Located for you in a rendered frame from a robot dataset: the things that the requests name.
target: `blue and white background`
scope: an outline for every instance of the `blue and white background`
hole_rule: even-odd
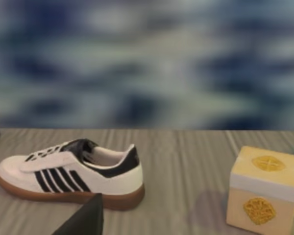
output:
[[[294,130],[294,0],[0,0],[0,126]]]

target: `white sneaker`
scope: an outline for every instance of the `white sneaker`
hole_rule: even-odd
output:
[[[4,159],[0,185],[15,196],[34,201],[85,203],[102,193],[104,207],[112,210],[132,209],[145,195],[135,145],[116,152],[88,139]]]

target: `brown gum sole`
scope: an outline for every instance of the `brown gum sole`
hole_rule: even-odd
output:
[[[11,185],[0,177],[1,187],[8,193],[19,198],[40,202],[71,202],[84,204],[95,193],[92,192],[66,192],[66,193],[40,193],[31,192]],[[127,211],[137,207],[143,200],[145,187],[142,185],[138,190],[125,195],[102,195],[103,207],[116,211]]]

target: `cube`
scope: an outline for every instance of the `cube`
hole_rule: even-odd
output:
[[[294,155],[244,146],[230,174],[226,222],[262,235],[290,235]]]

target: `gray wooden surface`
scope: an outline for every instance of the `gray wooden surface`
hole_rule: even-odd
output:
[[[138,147],[146,197],[133,211],[105,211],[104,235],[251,235],[225,224],[229,173],[243,145],[294,154],[294,132],[2,129],[0,161],[90,138]],[[0,188],[0,235],[50,235],[80,205],[28,202]]]

